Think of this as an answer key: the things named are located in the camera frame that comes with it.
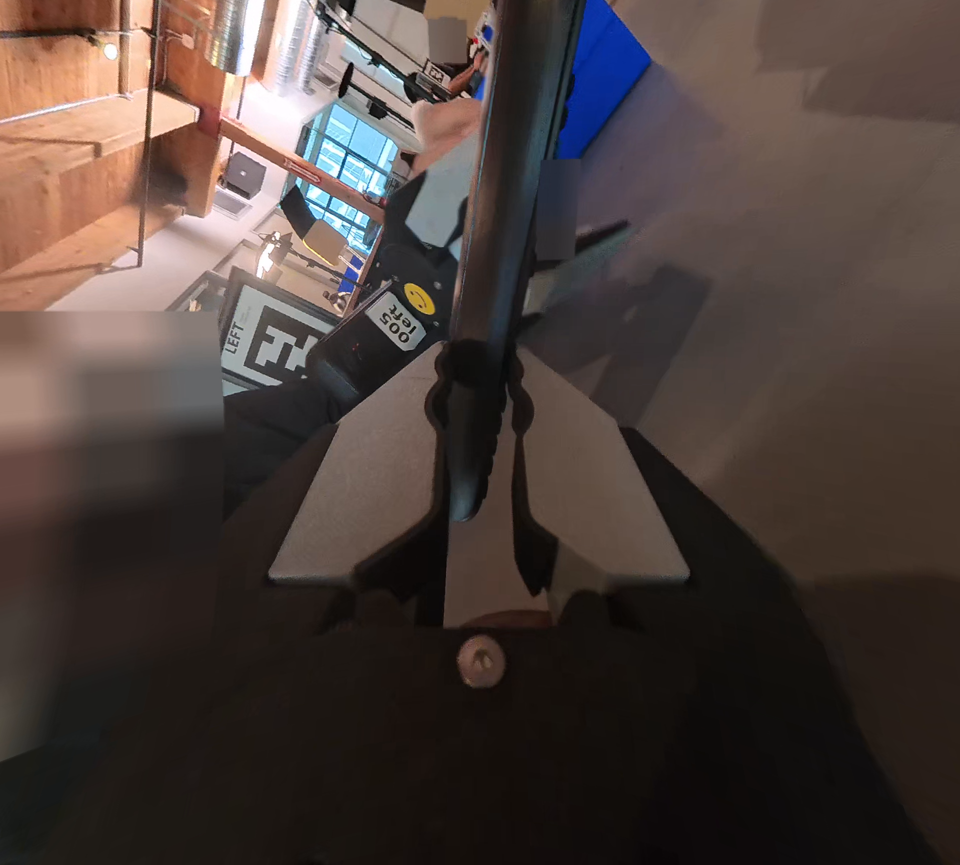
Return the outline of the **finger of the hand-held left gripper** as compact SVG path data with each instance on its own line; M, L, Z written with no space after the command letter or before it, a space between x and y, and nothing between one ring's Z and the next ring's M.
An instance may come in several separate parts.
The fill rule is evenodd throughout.
M430 249L459 252L479 156L478 130L433 162L414 199L414 237Z
M534 207L534 272L545 273L630 231L627 219L578 229L581 158L552 158L541 164Z

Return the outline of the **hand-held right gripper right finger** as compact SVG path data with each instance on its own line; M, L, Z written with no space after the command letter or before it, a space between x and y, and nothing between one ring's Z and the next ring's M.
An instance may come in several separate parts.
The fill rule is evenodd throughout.
M517 355L513 552L531 595L678 584L690 567L613 417L534 355Z

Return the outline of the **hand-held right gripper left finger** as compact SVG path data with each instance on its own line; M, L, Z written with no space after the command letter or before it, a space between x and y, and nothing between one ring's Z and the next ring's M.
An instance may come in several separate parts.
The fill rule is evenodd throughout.
M428 400L443 346L430 345L336 425L270 583L410 599L437 574L442 450Z

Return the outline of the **black remote control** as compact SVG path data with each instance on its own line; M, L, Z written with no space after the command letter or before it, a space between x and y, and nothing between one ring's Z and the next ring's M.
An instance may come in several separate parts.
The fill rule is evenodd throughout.
M533 260L542 166L558 143L585 5L497 0L446 351L444 452L453 522L472 519L486 496Z

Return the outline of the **blue storage bin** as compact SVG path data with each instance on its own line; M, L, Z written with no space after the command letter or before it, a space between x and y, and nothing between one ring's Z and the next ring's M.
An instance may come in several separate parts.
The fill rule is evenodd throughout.
M651 62L606 0L585 1L557 159L582 158Z

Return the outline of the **person's left hand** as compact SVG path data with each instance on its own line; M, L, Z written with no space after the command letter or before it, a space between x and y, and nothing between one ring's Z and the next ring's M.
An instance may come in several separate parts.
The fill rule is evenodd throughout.
M455 98L445 102L416 102L411 109L419 144L417 157L424 162L436 159L474 134L482 116L476 99Z

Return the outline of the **black white marker sign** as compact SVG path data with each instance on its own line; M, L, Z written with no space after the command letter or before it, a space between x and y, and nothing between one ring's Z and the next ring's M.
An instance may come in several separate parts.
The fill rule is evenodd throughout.
M232 267L219 319L225 377L257 389L307 378L307 359L340 323L334 312Z

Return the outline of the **reddish wooden post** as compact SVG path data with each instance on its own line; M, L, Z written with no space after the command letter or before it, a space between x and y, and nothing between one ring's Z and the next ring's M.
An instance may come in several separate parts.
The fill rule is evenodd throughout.
M266 160L306 184L318 187L332 199L342 201L351 208L369 216L371 220L382 222L382 211L388 206L388 199L382 196L368 195L334 175L323 171L306 158L286 148L274 145L262 135L253 132L244 124L222 116L219 122L219 135L230 142L246 148L247 151Z

